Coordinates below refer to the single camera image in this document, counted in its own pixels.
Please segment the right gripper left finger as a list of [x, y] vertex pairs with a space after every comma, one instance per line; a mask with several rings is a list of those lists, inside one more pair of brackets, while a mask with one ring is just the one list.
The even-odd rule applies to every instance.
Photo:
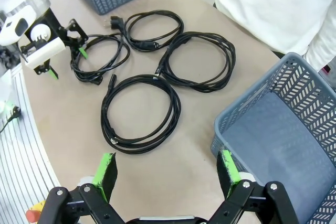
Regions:
[[72, 191], [54, 187], [49, 191], [39, 223], [77, 223], [82, 216], [91, 216], [95, 223], [123, 223], [110, 205], [118, 170], [115, 153], [105, 153], [92, 182]]

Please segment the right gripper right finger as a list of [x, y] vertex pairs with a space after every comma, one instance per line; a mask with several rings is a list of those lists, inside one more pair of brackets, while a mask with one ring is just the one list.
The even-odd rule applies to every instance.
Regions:
[[217, 174], [225, 200], [208, 223], [238, 223], [243, 213], [253, 212], [260, 223], [298, 223], [284, 185], [278, 181], [265, 186], [242, 179], [228, 150], [217, 155]]

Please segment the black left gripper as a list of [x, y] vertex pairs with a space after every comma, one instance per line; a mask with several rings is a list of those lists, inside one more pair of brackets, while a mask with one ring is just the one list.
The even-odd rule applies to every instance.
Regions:
[[[64, 44], [70, 47], [73, 51], [80, 52], [85, 59], [88, 58], [87, 53], [85, 52], [86, 42], [88, 41], [88, 35], [84, 32], [81, 26], [77, 23], [75, 19], [71, 19], [69, 25], [65, 28], [65, 38], [63, 27], [56, 18], [55, 14], [48, 8], [47, 11], [42, 15], [42, 23], [47, 25], [50, 29], [50, 38], [48, 41], [52, 41], [56, 38], [60, 38]], [[79, 34], [79, 37], [72, 38], [68, 36], [69, 31], [75, 31]], [[42, 73], [48, 73], [53, 78], [58, 80], [58, 73], [50, 65], [50, 60], [45, 61], [42, 65], [38, 65], [34, 68], [34, 71], [37, 75]]]

